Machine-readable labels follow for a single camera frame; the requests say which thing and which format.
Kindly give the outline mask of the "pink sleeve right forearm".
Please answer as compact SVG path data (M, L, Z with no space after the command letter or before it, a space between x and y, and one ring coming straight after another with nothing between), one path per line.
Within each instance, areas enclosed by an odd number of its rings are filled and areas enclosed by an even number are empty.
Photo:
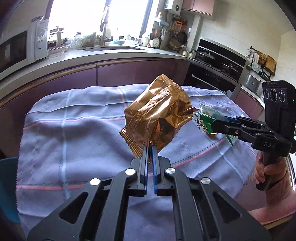
M290 173L270 190L265 192L266 206L248 211L262 225L268 225L295 214L295 192L292 189Z

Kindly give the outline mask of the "person's right hand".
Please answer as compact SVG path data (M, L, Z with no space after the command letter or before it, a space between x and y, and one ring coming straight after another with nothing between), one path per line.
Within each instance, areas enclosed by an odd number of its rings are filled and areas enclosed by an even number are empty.
M279 157L276 163L265 166L262 162L263 154L258 151L254 166L253 179L256 184L263 183L267 176L273 176L272 183L280 181L287 172L287 163L284 157Z

